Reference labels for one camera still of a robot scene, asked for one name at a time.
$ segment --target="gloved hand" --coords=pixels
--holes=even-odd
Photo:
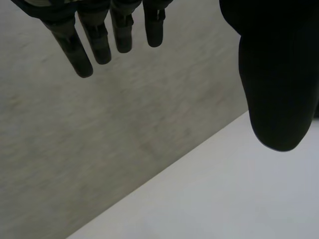
[[[274,150],[295,148],[319,100],[319,1],[220,0],[220,7],[241,35],[239,73],[256,136]]]
[[[93,68],[74,27],[75,12],[99,64],[111,61],[108,32],[104,20],[110,10],[116,46],[127,53],[132,48],[133,11],[143,1],[145,29],[151,47],[163,40],[165,8],[172,0],[12,0],[32,17],[39,18],[52,32],[80,77],[89,77]]]

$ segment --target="white surface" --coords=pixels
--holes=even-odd
[[[274,152],[246,113],[69,239],[318,238],[318,137]]]

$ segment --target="hand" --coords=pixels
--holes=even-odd
[[[220,0],[220,7],[241,35],[239,73],[256,136],[274,150],[295,148],[319,100],[319,2]]]

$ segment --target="finger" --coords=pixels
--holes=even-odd
[[[127,53],[132,49],[132,13],[142,0],[113,0],[111,2],[111,18],[115,43],[120,53]]]
[[[239,71],[253,130],[266,146],[288,151],[307,133],[319,99],[319,14],[272,34],[247,34]]]
[[[85,34],[90,42],[95,60],[104,65],[111,61],[112,55],[108,41],[108,31],[104,20],[111,0],[83,0],[78,2],[78,15]]]
[[[171,2],[172,0],[143,0],[146,36],[151,47],[158,47],[163,42],[165,8]]]

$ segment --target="gray surface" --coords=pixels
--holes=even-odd
[[[0,238],[64,239],[246,108],[238,35],[217,0],[175,0],[159,48],[73,72],[50,32],[0,3]]]

